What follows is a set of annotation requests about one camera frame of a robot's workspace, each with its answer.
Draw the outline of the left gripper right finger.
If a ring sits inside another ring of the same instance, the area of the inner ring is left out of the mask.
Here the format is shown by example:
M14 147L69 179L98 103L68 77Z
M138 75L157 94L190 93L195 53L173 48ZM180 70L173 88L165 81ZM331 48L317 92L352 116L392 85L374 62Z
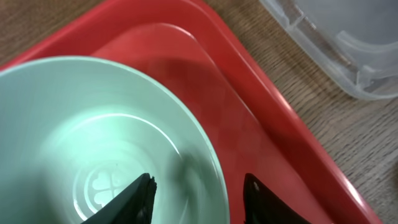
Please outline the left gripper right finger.
M309 224L254 174L244 178L245 224Z

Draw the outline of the green bowl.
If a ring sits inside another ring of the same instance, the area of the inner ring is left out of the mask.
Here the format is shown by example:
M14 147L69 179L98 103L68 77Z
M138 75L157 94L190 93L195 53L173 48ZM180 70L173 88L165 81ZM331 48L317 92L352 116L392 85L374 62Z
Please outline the green bowl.
M229 223L208 136L153 78L93 57L1 72L2 223L82 223L143 173L151 223Z

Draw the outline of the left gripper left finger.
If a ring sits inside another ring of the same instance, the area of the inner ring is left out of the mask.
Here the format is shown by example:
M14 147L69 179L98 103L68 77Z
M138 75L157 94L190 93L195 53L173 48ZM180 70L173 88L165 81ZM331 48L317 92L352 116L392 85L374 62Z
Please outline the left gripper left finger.
M151 224L157 183L143 173L82 224Z

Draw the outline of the clear plastic bin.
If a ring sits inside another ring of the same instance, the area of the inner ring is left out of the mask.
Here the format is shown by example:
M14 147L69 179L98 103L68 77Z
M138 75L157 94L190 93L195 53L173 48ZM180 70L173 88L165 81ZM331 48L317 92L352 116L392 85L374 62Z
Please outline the clear plastic bin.
M397 97L397 0L261 0L347 94Z

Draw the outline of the red plastic tray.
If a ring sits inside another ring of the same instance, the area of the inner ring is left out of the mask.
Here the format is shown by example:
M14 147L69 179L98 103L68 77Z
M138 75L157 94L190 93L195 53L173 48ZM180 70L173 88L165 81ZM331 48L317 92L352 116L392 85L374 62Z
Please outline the red plastic tray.
M221 162L232 223L254 174L311 223L378 223L221 17L203 1L107 0L6 64L90 55L165 85L197 117Z

